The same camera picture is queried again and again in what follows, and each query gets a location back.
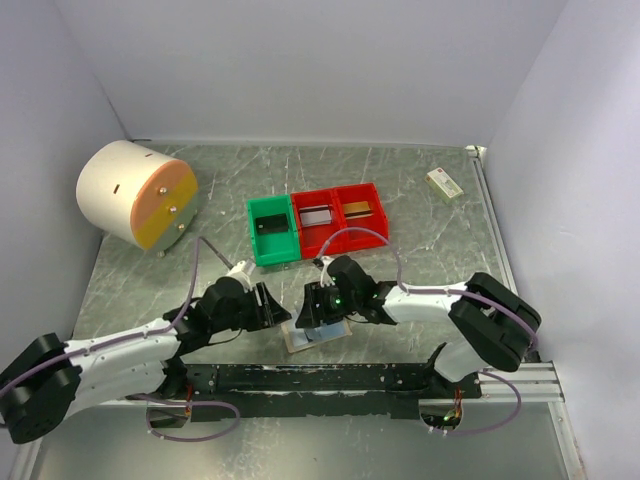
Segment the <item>tan card holder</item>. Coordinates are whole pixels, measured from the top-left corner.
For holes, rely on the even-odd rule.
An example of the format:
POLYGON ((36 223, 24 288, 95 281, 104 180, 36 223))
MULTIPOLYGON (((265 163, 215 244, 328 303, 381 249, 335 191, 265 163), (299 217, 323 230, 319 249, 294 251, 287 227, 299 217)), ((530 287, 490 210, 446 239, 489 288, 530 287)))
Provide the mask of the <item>tan card holder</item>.
POLYGON ((352 335, 347 321, 305 329, 297 328, 295 322, 289 320, 281 325, 281 331, 290 354, 352 335))

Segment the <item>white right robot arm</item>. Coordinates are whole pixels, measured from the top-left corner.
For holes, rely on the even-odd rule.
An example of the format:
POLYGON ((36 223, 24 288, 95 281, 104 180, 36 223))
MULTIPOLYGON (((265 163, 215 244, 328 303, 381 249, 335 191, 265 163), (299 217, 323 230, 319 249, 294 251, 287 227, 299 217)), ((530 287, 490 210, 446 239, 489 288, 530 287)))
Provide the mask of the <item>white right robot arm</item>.
POLYGON ((487 273, 453 285, 418 287, 376 281, 347 255, 315 264, 321 277, 305 286, 298 330, 316 333, 354 314, 375 325, 444 321, 456 327, 461 338, 439 348, 424 374, 425 388, 435 397, 448 396, 460 380, 486 367, 515 372, 536 348, 540 315, 487 273))

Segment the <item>silver VIP credit card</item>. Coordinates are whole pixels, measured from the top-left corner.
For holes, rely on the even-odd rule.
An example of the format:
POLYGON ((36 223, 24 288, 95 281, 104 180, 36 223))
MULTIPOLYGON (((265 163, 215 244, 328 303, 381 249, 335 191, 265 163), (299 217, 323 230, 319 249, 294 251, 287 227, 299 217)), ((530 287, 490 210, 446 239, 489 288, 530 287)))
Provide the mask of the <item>silver VIP credit card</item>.
POLYGON ((333 222, 333 213, 329 205, 303 207, 298 210, 303 228, 328 225, 333 222))

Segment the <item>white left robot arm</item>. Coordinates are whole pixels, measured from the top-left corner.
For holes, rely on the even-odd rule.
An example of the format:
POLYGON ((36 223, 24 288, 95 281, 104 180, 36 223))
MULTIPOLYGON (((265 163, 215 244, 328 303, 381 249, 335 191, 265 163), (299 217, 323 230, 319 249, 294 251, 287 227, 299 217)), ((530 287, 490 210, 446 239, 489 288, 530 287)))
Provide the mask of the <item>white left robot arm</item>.
POLYGON ((1 418, 11 440, 35 441, 68 417, 103 402, 149 395, 187 395, 183 356, 208 347, 224 331, 254 332, 291 317, 262 282, 236 264, 200 297, 142 326, 89 340, 46 334, 1 374, 1 418))

